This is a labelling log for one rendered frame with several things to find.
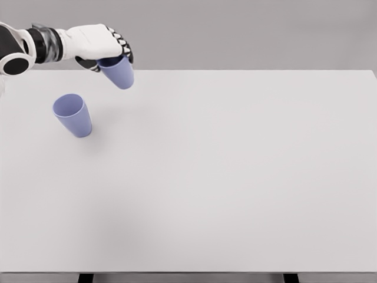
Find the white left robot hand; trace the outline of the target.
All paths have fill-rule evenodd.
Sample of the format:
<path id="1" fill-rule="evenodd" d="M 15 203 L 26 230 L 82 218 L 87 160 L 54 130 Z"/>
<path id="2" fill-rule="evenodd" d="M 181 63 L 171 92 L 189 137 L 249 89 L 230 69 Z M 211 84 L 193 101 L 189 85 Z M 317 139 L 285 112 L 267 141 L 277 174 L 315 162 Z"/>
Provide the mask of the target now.
<path id="1" fill-rule="evenodd" d="M 100 59 L 126 56 L 129 63 L 134 63 L 134 54 L 130 44 L 116 30 L 104 25 L 82 25 L 73 28 L 75 39 L 80 46 L 75 52 L 75 61 L 86 70 L 100 73 L 97 61 Z"/>

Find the lavender blue plastic cup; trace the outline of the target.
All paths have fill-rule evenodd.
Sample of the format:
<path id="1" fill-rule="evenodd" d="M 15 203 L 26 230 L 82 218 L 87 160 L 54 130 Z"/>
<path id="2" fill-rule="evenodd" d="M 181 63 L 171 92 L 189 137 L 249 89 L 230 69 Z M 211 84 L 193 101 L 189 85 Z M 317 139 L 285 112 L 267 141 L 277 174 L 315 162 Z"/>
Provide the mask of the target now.
<path id="1" fill-rule="evenodd" d="M 65 94 L 52 106 L 54 116 L 75 137 L 82 138 L 92 131 L 91 117 L 84 99 L 78 94 Z"/>
<path id="2" fill-rule="evenodd" d="M 134 84 L 134 71 L 125 55 L 97 60 L 101 72 L 118 88 L 126 90 Z"/>

